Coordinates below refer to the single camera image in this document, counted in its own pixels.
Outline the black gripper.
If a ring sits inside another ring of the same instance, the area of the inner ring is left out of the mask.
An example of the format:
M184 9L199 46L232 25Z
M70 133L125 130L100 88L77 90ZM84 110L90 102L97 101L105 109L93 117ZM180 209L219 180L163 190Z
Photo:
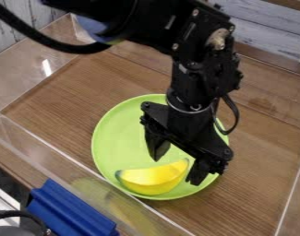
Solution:
M234 158L215 121L218 104L219 99L215 99L208 107L197 111L171 101L167 105L151 101L141 104L141 123L151 157L159 161L175 145L196 158L185 178L195 186L201 185L209 174L223 174Z

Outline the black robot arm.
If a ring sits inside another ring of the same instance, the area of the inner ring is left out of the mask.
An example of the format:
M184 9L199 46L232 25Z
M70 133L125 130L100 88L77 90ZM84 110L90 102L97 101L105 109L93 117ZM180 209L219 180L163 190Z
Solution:
M140 123L153 159L172 146L195 158L185 181L199 185L209 174L222 174L234 151L222 139L231 130L218 122L219 103L235 115L230 93L240 88L244 73L235 52L235 24L220 5L205 0L40 0L73 13L94 39L74 45L38 30L0 4L0 20L44 46L74 54L93 54L123 41L147 45L172 58L167 104L145 101Z

